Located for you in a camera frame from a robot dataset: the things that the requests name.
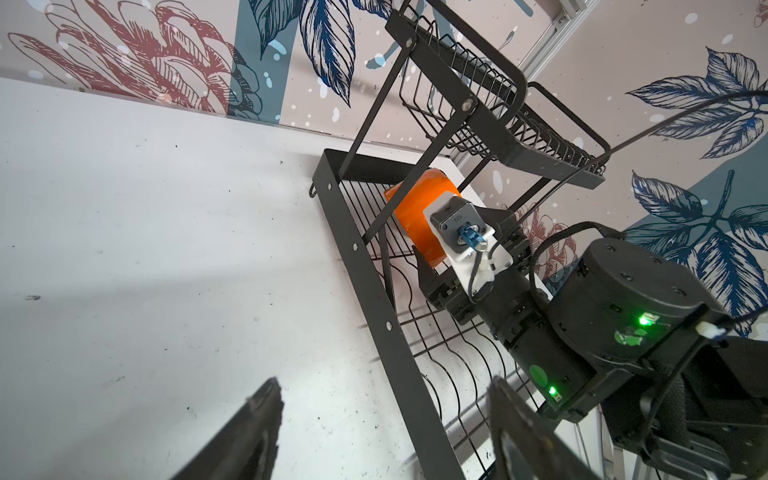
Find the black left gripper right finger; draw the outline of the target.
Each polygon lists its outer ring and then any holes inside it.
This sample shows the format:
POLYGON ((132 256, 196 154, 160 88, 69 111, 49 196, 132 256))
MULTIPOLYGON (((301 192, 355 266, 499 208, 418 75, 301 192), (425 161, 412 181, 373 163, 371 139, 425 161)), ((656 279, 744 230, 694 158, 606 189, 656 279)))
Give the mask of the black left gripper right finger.
POLYGON ((549 430, 499 376, 487 391, 494 479, 594 479, 596 475, 549 430))

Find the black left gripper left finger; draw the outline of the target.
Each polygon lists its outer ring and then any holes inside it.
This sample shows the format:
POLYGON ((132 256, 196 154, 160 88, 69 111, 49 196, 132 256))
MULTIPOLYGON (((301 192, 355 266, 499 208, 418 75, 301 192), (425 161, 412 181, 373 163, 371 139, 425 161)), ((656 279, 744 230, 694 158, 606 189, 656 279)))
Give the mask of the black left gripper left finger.
POLYGON ((174 477, 269 479, 278 453, 284 403, 275 377, 268 379, 174 477))

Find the orange plastic bowl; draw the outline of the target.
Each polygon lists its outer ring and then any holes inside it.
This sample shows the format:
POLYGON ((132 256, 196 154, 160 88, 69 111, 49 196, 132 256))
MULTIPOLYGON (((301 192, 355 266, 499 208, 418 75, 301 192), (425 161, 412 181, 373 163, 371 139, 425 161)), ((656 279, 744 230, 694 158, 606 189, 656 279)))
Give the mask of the orange plastic bowl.
POLYGON ((427 169, 405 198, 396 207, 394 215, 413 245, 431 267, 437 267, 446 258, 438 238, 432 232, 424 210, 443 193, 459 196, 454 183, 439 169, 427 169))

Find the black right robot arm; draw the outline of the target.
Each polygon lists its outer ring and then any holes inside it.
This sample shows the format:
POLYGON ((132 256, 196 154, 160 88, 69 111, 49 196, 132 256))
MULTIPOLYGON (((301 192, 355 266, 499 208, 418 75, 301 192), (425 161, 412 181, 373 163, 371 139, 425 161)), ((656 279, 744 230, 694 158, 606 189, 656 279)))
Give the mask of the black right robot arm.
POLYGON ((543 395, 548 421, 600 409, 612 441, 681 479, 767 471, 764 342, 683 266, 600 226, 553 296, 519 225, 453 197, 423 211, 420 287, 459 323, 482 320, 543 395))

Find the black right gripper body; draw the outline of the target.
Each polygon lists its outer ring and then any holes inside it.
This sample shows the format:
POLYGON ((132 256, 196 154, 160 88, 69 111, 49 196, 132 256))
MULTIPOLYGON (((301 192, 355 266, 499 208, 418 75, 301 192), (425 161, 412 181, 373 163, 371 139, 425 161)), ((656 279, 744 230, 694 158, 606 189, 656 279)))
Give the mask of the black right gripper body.
POLYGON ((432 307, 448 312, 461 325, 476 316, 493 327, 507 317, 520 322, 523 315, 514 315, 513 310, 534 307, 528 277, 532 257, 530 242, 513 214, 483 207, 477 211, 483 221, 495 229, 495 237, 509 233, 511 238, 498 247, 491 259, 482 259, 474 271, 477 257, 474 250, 457 255, 444 245, 442 236, 428 226, 430 238, 441 246, 450 267, 437 273, 423 255, 418 254, 419 288, 432 307))

